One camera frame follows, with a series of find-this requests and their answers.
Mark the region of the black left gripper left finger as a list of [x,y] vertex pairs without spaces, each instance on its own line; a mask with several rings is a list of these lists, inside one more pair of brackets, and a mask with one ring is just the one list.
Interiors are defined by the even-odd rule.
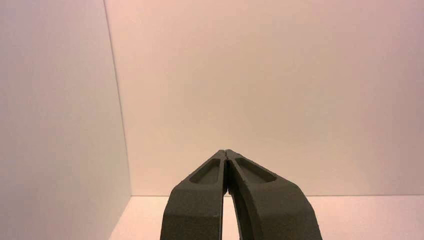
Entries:
[[226,152],[220,149],[177,184],[164,209],[160,239],[222,239],[227,172]]

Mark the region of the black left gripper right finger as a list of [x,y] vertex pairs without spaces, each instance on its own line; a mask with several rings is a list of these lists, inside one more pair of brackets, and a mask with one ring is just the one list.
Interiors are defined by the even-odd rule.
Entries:
[[241,240],[320,240],[315,211],[293,182],[226,150],[228,191]]

